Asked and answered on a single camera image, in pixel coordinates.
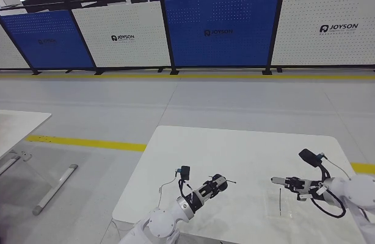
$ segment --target wall partition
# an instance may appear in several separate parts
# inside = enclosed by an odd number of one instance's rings
[[[93,69],[68,10],[1,17],[36,69]]]
[[[23,68],[29,68],[29,65],[0,25],[0,69]]]
[[[159,1],[72,11],[98,68],[170,66]]]
[[[165,0],[176,66],[265,66],[277,0]]]
[[[375,0],[283,0],[272,65],[375,65]]]

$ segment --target white table leg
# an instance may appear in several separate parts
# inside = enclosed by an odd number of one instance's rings
[[[6,169],[8,169],[13,163],[18,161],[18,159],[20,158],[20,156],[12,156],[11,159],[9,159],[2,167],[0,167],[0,175],[3,174],[3,172],[5,172]]]
[[[51,190],[47,192],[47,194],[42,198],[40,203],[33,209],[33,214],[38,215],[43,210],[43,208],[47,205],[47,203],[52,199],[54,194],[61,188],[64,182],[70,177],[72,172],[78,167],[77,164],[71,164],[71,166],[66,170],[66,172],[61,176],[59,183],[57,186],[53,187]]]

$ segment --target white tabletop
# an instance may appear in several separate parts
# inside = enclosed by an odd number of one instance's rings
[[[50,113],[0,110],[0,159],[50,116]]]
[[[319,180],[321,172],[298,153],[308,148],[324,152],[348,174],[354,174],[341,146],[333,137],[160,126],[155,130],[113,218],[135,223],[157,206],[159,187],[174,177],[176,168],[191,167],[190,185],[199,188],[216,173],[237,184],[208,200],[181,232],[234,243],[329,244],[363,243],[350,213],[335,219],[311,201],[298,202],[296,194],[271,183],[271,177],[296,176]],[[346,176],[324,162],[332,177]],[[279,189],[282,188],[282,216]],[[161,208],[180,195],[177,181],[163,188]],[[341,209],[320,202],[326,210]]]

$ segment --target gray floor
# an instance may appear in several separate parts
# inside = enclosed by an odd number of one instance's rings
[[[375,163],[374,80],[4,78],[0,109],[52,113],[36,134],[131,143],[148,143],[158,125],[330,135],[351,162]],[[5,243],[118,242],[111,213],[141,153],[30,142],[18,147],[55,176],[71,163],[79,169],[37,217],[31,210],[47,184],[23,164],[7,170],[0,177]]]

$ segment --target logo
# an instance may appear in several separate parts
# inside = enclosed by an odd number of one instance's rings
[[[233,30],[204,30],[204,36],[209,37],[211,35],[222,35],[222,34],[232,34]]]
[[[352,34],[358,28],[359,24],[324,24],[321,26],[319,32],[321,35],[324,34]]]
[[[132,41],[134,40],[134,35],[112,35],[113,41]]]
[[[321,26],[321,30],[319,32],[327,32],[329,30],[329,26],[324,24],[323,26]]]
[[[44,39],[44,40],[38,40],[38,43],[42,45],[46,43],[57,43],[57,41],[55,39]]]

